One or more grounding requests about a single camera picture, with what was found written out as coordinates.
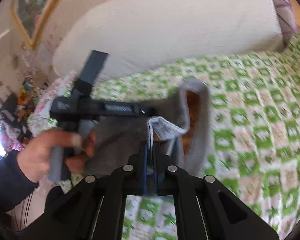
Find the left forearm dark sleeve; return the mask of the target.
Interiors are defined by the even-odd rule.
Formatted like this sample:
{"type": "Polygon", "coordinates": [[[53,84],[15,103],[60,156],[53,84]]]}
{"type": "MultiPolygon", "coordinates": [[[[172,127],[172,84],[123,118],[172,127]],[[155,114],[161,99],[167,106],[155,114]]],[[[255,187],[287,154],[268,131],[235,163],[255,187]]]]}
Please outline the left forearm dark sleeve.
{"type": "Polygon", "coordinates": [[[39,186],[21,171],[17,163],[18,153],[12,150],[0,159],[0,212],[14,209],[39,186]]]}

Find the left hand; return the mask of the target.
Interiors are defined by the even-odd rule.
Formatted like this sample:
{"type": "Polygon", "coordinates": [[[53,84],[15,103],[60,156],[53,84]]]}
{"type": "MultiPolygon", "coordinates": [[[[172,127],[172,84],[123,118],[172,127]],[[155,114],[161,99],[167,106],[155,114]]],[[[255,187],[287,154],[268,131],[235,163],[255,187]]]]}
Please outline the left hand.
{"type": "Polygon", "coordinates": [[[67,157],[65,164],[74,174],[83,172],[85,163],[95,155],[97,133],[91,130],[86,139],[75,132],[57,128],[43,131],[32,139],[24,150],[18,153],[17,163],[25,176],[37,183],[50,172],[51,152],[54,147],[74,148],[79,154],[67,157]]]}

